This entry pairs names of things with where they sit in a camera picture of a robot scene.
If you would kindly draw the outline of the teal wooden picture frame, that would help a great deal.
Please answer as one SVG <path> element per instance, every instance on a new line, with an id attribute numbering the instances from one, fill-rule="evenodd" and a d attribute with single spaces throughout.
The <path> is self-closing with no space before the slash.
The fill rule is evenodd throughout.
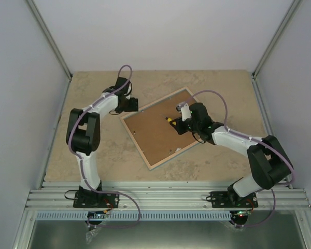
<path id="1" fill-rule="evenodd" d="M 179 135 L 166 120 L 180 117 L 176 106 L 192 95 L 183 87 L 120 118 L 149 170 L 198 144 L 190 132 Z"/>

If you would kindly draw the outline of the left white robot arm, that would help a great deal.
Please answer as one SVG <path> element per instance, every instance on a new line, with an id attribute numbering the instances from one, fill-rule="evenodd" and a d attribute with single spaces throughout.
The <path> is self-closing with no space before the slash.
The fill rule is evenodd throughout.
<path id="1" fill-rule="evenodd" d="M 132 83 L 118 77 L 91 105 L 70 111 L 66 143 L 75 155 L 80 171 L 80 188 L 88 191 L 85 201 L 91 207 L 103 202 L 102 181 L 97 172 L 96 151 L 101 141 L 101 121 L 108 115 L 138 111 L 138 99 L 131 97 Z"/>

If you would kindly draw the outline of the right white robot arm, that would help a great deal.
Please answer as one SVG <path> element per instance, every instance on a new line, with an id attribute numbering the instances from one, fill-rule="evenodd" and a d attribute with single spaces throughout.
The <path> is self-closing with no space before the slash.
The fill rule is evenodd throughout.
<path id="1" fill-rule="evenodd" d="M 248 159 L 251 173 L 231 184 L 225 192 L 211 192 L 207 199 L 213 207 L 234 208 L 243 203 L 254 206 L 257 191 L 271 189 L 292 173 L 290 160 L 276 137 L 254 138 L 231 130 L 213 121 L 202 103 L 182 102 L 176 109 L 181 116 L 169 123 L 179 135 L 190 132 L 199 137 L 200 143 L 223 146 Z"/>

